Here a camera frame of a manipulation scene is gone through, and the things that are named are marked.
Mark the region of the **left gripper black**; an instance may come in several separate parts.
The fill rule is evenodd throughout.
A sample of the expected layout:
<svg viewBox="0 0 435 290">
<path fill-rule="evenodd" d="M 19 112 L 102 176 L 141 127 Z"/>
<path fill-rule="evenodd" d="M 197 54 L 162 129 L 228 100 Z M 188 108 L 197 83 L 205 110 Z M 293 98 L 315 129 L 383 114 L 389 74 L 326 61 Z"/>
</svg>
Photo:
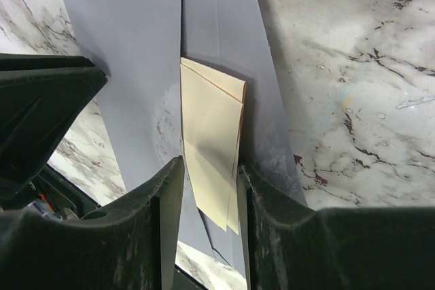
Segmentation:
<svg viewBox="0 0 435 290">
<path fill-rule="evenodd" d="M 107 83 L 82 56 L 1 54 L 1 197 L 40 173 L 83 108 Z M 43 215 L 81 219 L 101 205 L 70 181 L 32 181 Z"/>
</svg>

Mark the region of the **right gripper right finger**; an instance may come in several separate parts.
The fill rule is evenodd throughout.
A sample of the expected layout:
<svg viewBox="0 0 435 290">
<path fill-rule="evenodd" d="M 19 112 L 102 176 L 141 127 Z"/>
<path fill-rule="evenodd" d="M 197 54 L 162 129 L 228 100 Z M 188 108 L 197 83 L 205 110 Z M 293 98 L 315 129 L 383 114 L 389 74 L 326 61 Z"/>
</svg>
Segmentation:
<svg viewBox="0 0 435 290">
<path fill-rule="evenodd" d="M 249 289 L 433 289 L 434 209 L 314 211 L 239 167 Z"/>
</svg>

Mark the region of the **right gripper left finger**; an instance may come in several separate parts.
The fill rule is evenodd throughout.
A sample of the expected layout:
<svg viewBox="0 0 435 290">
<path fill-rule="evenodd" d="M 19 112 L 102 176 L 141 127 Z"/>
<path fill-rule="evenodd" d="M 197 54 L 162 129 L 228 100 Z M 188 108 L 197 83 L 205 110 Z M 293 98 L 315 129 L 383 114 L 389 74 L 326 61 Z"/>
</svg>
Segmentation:
<svg viewBox="0 0 435 290">
<path fill-rule="evenodd" d="M 170 289 L 184 161 L 81 219 L 1 214 L 2 289 Z"/>
</svg>

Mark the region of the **tan paper letter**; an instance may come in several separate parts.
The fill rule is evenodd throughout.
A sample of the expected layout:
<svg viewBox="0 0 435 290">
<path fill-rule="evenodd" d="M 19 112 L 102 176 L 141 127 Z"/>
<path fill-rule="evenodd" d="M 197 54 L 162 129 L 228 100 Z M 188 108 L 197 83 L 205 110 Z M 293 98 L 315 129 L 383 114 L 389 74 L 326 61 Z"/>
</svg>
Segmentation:
<svg viewBox="0 0 435 290">
<path fill-rule="evenodd" d="M 196 206 L 223 230 L 239 231 L 237 165 L 246 83 L 182 58 L 184 154 Z"/>
</svg>

